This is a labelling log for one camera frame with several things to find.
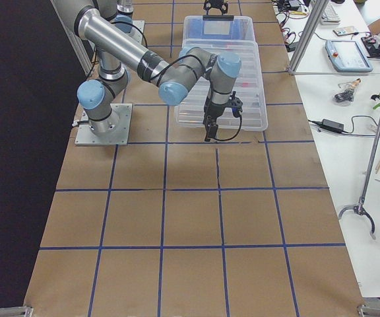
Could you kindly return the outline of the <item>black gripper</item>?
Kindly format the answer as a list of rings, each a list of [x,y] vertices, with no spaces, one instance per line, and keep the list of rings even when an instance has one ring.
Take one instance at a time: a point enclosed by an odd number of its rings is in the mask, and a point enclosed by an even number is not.
[[[203,119],[203,125],[206,130],[205,142],[210,142],[212,139],[216,139],[218,130],[217,119],[223,115],[225,109],[225,104],[216,104],[214,102],[205,103]]]
[[[228,2],[225,0],[204,0],[203,9],[206,13],[211,9],[218,9],[221,13],[227,13]]]

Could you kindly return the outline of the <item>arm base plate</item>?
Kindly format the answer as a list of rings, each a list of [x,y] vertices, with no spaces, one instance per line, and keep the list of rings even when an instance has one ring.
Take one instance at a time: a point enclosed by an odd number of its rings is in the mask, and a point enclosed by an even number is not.
[[[128,30],[128,36],[130,36],[134,41],[138,42],[139,44],[142,44],[143,46],[147,47],[147,40],[143,32],[143,20],[138,20],[135,23],[123,22],[123,24],[127,26],[126,30]]]
[[[90,120],[83,110],[79,120],[73,123],[77,127],[75,145],[110,146],[127,145],[133,105],[111,103],[110,116],[100,122]]]

